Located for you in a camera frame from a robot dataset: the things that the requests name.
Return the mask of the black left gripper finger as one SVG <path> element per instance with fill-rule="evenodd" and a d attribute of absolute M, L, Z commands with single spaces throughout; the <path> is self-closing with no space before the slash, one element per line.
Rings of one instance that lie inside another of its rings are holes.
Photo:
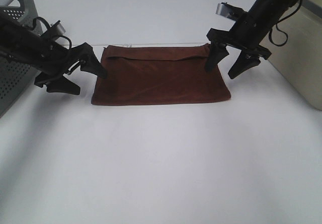
<path fill-rule="evenodd" d="M 79 95 L 81 89 L 78 85 L 71 82 L 65 77 L 61 77 L 47 84 L 46 91 L 48 93 L 66 93 L 71 95 Z"/>
<path fill-rule="evenodd" d="M 80 60 L 80 70 L 94 74 L 102 79 L 108 75 L 107 70 L 101 65 L 97 58 L 92 55 L 85 55 Z"/>

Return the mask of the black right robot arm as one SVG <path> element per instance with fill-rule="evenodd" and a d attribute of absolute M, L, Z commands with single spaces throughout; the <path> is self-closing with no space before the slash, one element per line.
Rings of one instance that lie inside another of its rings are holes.
<path fill-rule="evenodd" d="M 205 64 L 207 72 L 228 56 L 227 46 L 241 50 L 241 53 L 228 72 L 231 79 L 260 64 L 260 58 L 268 59 L 269 49 L 260 45 L 266 35 L 283 20 L 283 14 L 302 0 L 256 0 L 249 11 L 228 3 L 219 3 L 216 14 L 234 21 L 229 31 L 210 29 L 207 38 L 210 51 Z"/>

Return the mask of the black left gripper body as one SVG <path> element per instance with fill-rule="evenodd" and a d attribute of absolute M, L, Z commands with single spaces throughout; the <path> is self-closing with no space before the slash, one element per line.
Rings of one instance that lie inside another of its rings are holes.
<path fill-rule="evenodd" d="M 81 68 L 80 59 L 85 55 L 94 56 L 93 48 L 83 43 L 76 47 L 65 48 L 57 43 L 52 43 L 49 54 L 44 54 L 41 59 L 34 60 L 34 67 L 41 71 L 36 76 L 34 84 L 40 88 L 47 84 L 71 74 L 78 67 Z"/>

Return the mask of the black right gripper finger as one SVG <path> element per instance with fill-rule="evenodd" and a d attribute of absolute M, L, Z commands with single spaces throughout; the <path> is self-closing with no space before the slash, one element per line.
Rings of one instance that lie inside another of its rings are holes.
<path fill-rule="evenodd" d="M 226 45 L 222 43 L 212 42 L 209 48 L 209 55 L 205 63 L 206 72 L 212 71 L 220 61 L 229 55 Z"/>
<path fill-rule="evenodd" d="M 228 72 L 230 79 L 235 79 L 237 76 L 249 70 L 252 67 L 260 64 L 259 56 L 242 51 Z"/>

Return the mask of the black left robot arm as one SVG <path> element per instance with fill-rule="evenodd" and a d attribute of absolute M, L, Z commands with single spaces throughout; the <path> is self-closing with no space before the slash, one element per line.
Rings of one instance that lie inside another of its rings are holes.
<path fill-rule="evenodd" d="M 28 64 L 40 71 L 34 84 L 49 93 L 79 95 L 81 89 L 65 76 L 77 68 L 102 79 L 107 70 L 96 58 L 93 48 L 83 43 L 76 47 L 60 30 L 60 23 L 50 25 L 36 17 L 28 26 L 1 14 L 1 52 L 8 61 Z"/>

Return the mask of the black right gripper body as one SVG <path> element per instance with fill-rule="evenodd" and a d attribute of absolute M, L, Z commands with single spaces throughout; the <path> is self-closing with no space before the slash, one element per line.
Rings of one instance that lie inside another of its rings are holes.
<path fill-rule="evenodd" d="M 243 13 L 229 31 L 211 28 L 207 38 L 209 41 L 226 44 L 268 59 L 272 53 L 260 43 L 269 30 L 266 23 L 256 21 L 249 13 Z"/>

